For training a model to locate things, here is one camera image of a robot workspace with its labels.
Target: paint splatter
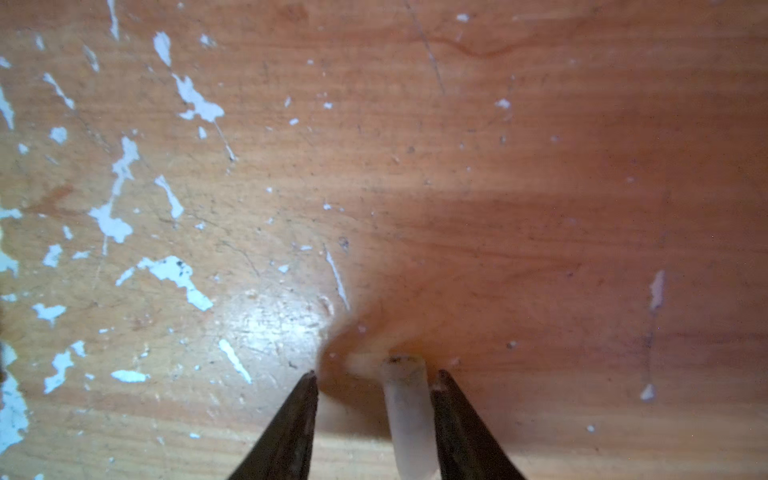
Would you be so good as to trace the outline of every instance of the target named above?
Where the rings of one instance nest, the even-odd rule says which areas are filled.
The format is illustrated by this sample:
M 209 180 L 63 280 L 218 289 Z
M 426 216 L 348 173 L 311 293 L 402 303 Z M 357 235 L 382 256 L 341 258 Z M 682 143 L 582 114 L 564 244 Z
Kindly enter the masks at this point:
M 67 379 L 67 369 L 74 366 L 69 350 L 65 350 L 64 353 L 57 353 L 53 358 L 51 365 L 53 365 L 53 368 L 56 369 L 56 373 L 53 376 L 49 376 L 43 380 L 43 383 L 45 384 L 43 393 L 45 395 L 60 387 Z
M 243 376 L 246 382 L 249 384 L 253 383 L 253 380 L 250 378 L 250 374 L 247 370 L 245 370 L 245 367 L 243 366 L 243 363 L 240 361 L 240 359 L 237 358 L 237 355 L 235 354 L 235 350 L 232 348 L 232 345 L 230 345 L 229 342 L 227 342 L 225 339 L 219 340 L 219 348 L 222 352 L 227 354 L 227 358 L 232 362 L 232 365 L 235 367 L 235 371 L 237 371 L 239 374 Z
M 650 310 L 651 313 L 654 313 L 664 302 L 664 271 L 663 270 L 659 270 L 658 272 L 656 272 L 654 281 L 650 283 L 650 286 L 648 288 L 650 290 L 650 305 L 648 306 L 648 309 Z
M 126 383 L 146 382 L 147 379 L 150 378 L 149 375 L 135 372 L 133 370 L 117 370 L 115 372 L 112 372 L 111 375 L 113 379 L 120 380 L 121 382 L 126 382 Z
M 118 16 L 114 12 L 114 0 L 107 0 L 107 7 L 109 7 L 109 16 L 112 18 L 112 26 L 109 31 L 112 32 L 115 40 L 120 41 L 120 25 L 118 24 Z
M 179 257 L 171 255 L 157 262 L 145 257 L 136 267 L 140 270 L 148 268 L 150 273 L 155 275 L 160 281 L 171 280 L 179 288 L 187 289 L 187 302 L 195 305 L 200 310 L 206 311 L 214 305 L 192 283 L 192 267 L 185 264 Z
M 112 172 L 115 173 L 118 178 L 112 184 L 112 195 L 109 201 L 99 208 L 93 207 L 88 215 L 96 219 L 101 232 L 106 237 L 112 237 L 114 241 L 123 243 L 125 237 L 131 235 L 134 229 L 131 225 L 125 223 L 121 218 L 112 218 L 112 205 L 117 197 L 120 196 L 123 183 L 126 179 L 133 180 L 134 176 L 131 174 L 130 165 L 139 159 L 139 151 L 136 142 L 128 137 L 123 137 L 123 157 L 112 164 Z M 102 254 L 106 255 L 106 239 L 104 242 L 104 248 Z
M 135 266 L 132 266 L 132 267 L 131 267 L 131 268 L 129 268 L 128 270 L 125 270 L 125 271 L 123 272 L 123 274 L 122 274 L 122 275 L 120 275 L 120 278 L 118 278 L 117 280 L 115 280 L 115 282 L 114 282 L 114 285 L 115 285 L 115 286 L 120 286 L 120 285 L 122 285 L 122 284 L 123 284 L 123 282 L 124 282 L 125 280 L 128 280 L 129 278 L 131 278 L 131 277 L 134 275 L 134 272 L 135 272 L 135 271 L 136 271 L 136 267 L 135 267 Z
M 74 100 L 69 98 L 67 95 L 64 94 L 64 91 L 61 89 L 61 87 L 58 86 L 58 83 L 56 83 L 56 80 L 53 78 L 53 75 L 49 74 L 48 72 L 45 72 L 43 74 L 43 81 L 46 83 L 49 83 L 53 85 L 54 90 L 56 90 L 56 95 L 61 97 L 62 100 L 64 100 L 64 103 L 69 107 L 70 110 L 74 110 Z
M 154 50 L 160 60 L 170 67 L 170 37 L 164 31 L 159 31 L 153 39 Z
M 18 358 L 16 351 L 5 342 L 0 342 L 0 349 L 2 349 L 0 363 L 5 375 L 2 383 L 2 410 L 0 410 L 0 455 L 2 455 L 9 446 L 24 439 L 22 432 L 28 431 L 29 420 L 27 419 L 27 402 L 18 391 L 18 381 L 8 370 Z
M 168 197 L 168 203 L 170 203 L 170 215 L 173 218 L 178 218 L 181 214 L 183 214 L 184 207 L 181 206 L 181 203 L 179 203 L 179 199 L 176 198 L 176 195 L 170 191 L 170 185 L 168 185 L 168 182 L 165 181 L 165 176 L 160 175 L 159 177 L 155 178 L 154 184 L 162 187 L 165 190 L 165 194 Z
M 67 141 L 67 129 L 64 127 L 53 127 L 48 138 L 61 145 Z
M 88 63 L 91 64 L 91 68 L 93 68 L 93 71 L 98 73 L 99 72 L 98 57 L 96 56 L 94 51 L 88 48 L 87 45 L 83 45 L 83 55 L 85 55 L 85 57 L 87 58 Z
M 48 253 L 45 254 L 45 258 L 43 259 L 43 265 L 56 268 L 58 266 L 58 258 L 60 255 L 61 245 L 57 243 L 55 245 L 49 246 Z
M 3 93 L 2 85 L 0 85 L 0 111 L 5 118 L 5 123 L 8 125 L 8 129 L 13 130 L 13 117 L 16 113 L 13 111 L 11 104 L 5 100 L 5 93 Z
M 84 341 L 82 341 L 82 340 L 78 340 L 77 342 L 75 342 L 75 343 L 72 343 L 72 344 L 69 346 L 69 348 L 71 348 L 72 350 L 74 350 L 74 352 L 75 352 L 75 353 L 77 353 L 77 354 L 78 354 L 78 356 L 83 356 L 83 357 L 85 357 L 85 356 L 88 356 L 88 355 L 85 353 L 85 342 L 84 342 Z
M 654 398 L 656 398 L 656 387 L 652 383 L 649 383 L 645 386 L 643 391 L 640 394 L 640 400 L 643 402 L 650 402 Z
M 36 303 L 32 309 L 37 312 L 39 319 L 49 321 L 51 328 L 56 325 L 56 319 L 67 311 L 67 307 L 63 305 L 45 306 L 42 303 Z
M 326 262 L 330 264 L 331 269 L 333 270 L 333 276 L 336 278 L 336 288 L 339 291 L 339 296 L 341 297 L 341 300 L 344 302 L 344 306 L 346 307 L 346 311 L 349 312 L 351 309 L 349 308 L 349 301 L 346 299 L 346 292 L 344 291 L 344 285 L 341 283 L 341 276 L 339 275 L 339 271 L 336 268 L 336 264 L 333 262 L 333 257 L 331 257 L 331 253 L 326 249 Z

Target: wooden surface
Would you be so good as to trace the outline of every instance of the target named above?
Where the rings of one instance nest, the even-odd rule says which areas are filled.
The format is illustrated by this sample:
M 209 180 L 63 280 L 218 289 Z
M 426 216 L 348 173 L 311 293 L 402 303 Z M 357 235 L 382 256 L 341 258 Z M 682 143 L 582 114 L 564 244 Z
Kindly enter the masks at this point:
M 0 474 L 226 478 L 314 368 L 311 478 L 396 478 L 370 376 L 408 352 L 450 368 L 531 480 L 768 476 L 766 4 L 409 1 L 117 0 L 119 41 L 104 1 L 0 7 L 0 201 L 23 214 L 0 223 L 20 263 L 0 335 L 29 409 Z M 221 134 L 178 116 L 171 73 Z M 88 213 L 123 136 L 133 233 L 102 256 Z M 147 270 L 115 286 L 168 256 L 212 308 Z M 36 303 L 67 311 L 51 327 Z

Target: small white debris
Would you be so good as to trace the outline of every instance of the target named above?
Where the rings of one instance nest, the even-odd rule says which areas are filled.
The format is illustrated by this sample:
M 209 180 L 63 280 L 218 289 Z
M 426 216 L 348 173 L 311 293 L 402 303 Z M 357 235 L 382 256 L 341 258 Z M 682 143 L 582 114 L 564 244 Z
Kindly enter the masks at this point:
M 51 365 L 53 365 L 53 368 L 56 369 L 56 373 L 53 376 L 47 377 L 45 380 L 43 380 L 43 383 L 45 384 L 45 389 L 43 390 L 43 393 L 45 395 L 53 392 L 58 387 L 61 386 L 61 384 L 64 383 L 64 381 L 67 379 L 67 369 L 71 366 L 74 366 L 74 363 L 72 363 L 72 357 L 69 353 L 69 350 L 66 350 L 64 353 L 57 353 L 56 356 L 53 358 L 53 362 L 51 362 Z
M 67 141 L 67 129 L 64 127 L 53 127 L 48 138 L 61 145 Z
M 58 266 L 59 255 L 61 255 L 61 245 L 57 243 L 49 246 L 48 253 L 45 254 L 45 258 L 43 259 L 43 265 L 56 268 Z
M 157 52 L 157 56 L 170 67 L 170 37 L 164 31 L 159 31 L 153 39 L 154 50 Z
M 658 272 L 656 272 L 654 281 L 650 283 L 649 289 L 650 289 L 650 305 L 648 306 L 648 309 L 650 310 L 651 313 L 654 313 L 664 302 L 664 271 L 663 270 L 659 270 Z
M 135 372 L 133 370 L 117 370 L 116 372 L 112 372 L 111 375 L 113 379 L 126 383 L 146 382 L 147 379 L 150 378 L 149 375 Z
M 85 354 L 85 342 L 82 340 L 78 340 L 77 342 L 72 343 L 70 348 L 72 348 L 74 352 L 78 354 L 78 356 L 87 356 Z
M 230 343 L 225 339 L 221 339 L 219 340 L 219 348 L 222 352 L 227 354 L 227 358 L 230 360 L 230 362 L 232 362 L 232 365 L 235 367 L 235 371 L 241 374 L 249 385 L 252 384 L 253 380 L 250 378 L 250 374 L 247 370 L 245 370 L 245 367 L 243 366 L 243 363 L 240 361 L 240 359 L 237 358 L 232 345 L 230 345 Z
M 643 391 L 640 394 L 640 400 L 643 402 L 650 402 L 654 398 L 656 398 L 656 387 L 654 387 L 653 383 L 649 383 L 645 386 Z

